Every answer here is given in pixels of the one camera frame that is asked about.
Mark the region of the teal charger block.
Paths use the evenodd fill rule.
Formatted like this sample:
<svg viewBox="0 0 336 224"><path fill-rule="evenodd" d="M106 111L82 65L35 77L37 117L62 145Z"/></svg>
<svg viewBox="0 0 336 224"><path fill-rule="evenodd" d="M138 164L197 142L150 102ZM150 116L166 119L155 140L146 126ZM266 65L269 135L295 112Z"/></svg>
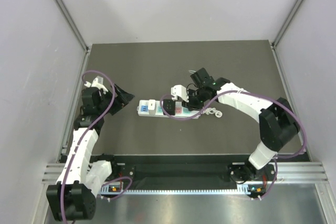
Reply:
<svg viewBox="0 0 336 224"><path fill-rule="evenodd" d="M186 114L190 114L192 111L190 111L188 108L183 108L183 112Z"/></svg>

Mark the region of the white cube adapter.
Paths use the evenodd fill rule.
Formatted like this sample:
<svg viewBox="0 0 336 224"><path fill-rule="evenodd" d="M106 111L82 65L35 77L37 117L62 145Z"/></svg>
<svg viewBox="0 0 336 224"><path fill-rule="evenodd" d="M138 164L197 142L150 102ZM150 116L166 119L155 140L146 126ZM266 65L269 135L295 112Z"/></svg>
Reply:
<svg viewBox="0 0 336 224"><path fill-rule="evenodd" d="M156 101L154 99L150 99L148 101L148 112L155 113L156 112Z"/></svg>

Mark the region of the white power strip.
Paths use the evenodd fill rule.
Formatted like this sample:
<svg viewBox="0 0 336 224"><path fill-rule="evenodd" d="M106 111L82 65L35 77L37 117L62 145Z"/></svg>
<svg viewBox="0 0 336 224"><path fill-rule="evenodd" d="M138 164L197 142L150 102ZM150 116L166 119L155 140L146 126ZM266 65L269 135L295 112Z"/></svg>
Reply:
<svg viewBox="0 0 336 224"><path fill-rule="evenodd" d="M139 116L167 118L167 115L163 113L158 100L140 100L137 112ZM182 103L177 101L175 103L175 114L173 116L176 118L189 118L197 113L198 111L189 111L187 108L182 107Z"/></svg>

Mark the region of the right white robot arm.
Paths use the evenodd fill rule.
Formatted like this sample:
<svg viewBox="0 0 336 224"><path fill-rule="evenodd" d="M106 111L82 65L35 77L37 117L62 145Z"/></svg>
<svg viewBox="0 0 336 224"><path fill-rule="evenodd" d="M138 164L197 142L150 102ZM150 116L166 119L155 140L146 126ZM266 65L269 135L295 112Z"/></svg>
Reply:
<svg viewBox="0 0 336 224"><path fill-rule="evenodd" d="M205 68L190 73L195 89L186 88L186 108L201 110L206 101L214 100L247 114L259 124L260 143L245 166L246 176L258 179L264 174L264 167L300 132L289 102L252 94L225 78L215 80Z"/></svg>

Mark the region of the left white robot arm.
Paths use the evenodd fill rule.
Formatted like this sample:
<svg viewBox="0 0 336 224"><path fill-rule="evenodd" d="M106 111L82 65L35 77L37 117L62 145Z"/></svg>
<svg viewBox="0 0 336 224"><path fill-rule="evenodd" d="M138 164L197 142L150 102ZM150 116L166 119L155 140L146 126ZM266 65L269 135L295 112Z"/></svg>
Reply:
<svg viewBox="0 0 336 224"><path fill-rule="evenodd" d="M96 197L107 180L114 180L119 168L110 160L90 163L93 147L98 141L104 116L116 114L134 95L113 85L108 90L102 84L87 83L81 92L82 106L74 121L70 152L54 185L49 185L46 197L56 221L91 220L96 211Z"/></svg>

